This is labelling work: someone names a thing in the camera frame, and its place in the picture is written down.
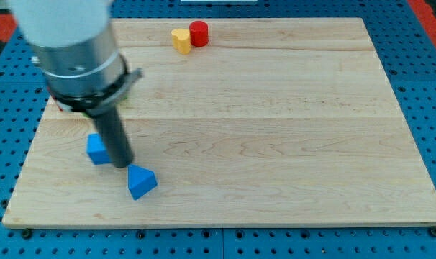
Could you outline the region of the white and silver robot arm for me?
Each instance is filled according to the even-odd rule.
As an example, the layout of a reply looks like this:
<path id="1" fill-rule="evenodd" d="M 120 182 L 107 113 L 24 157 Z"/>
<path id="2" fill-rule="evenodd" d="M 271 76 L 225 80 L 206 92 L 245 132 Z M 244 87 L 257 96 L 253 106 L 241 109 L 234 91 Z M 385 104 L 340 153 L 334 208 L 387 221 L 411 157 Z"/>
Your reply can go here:
<path id="1" fill-rule="evenodd" d="M 108 0 L 9 0 L 57 105 L 92 117 L 114 108 L 142 77 L 117 46 Z"/>

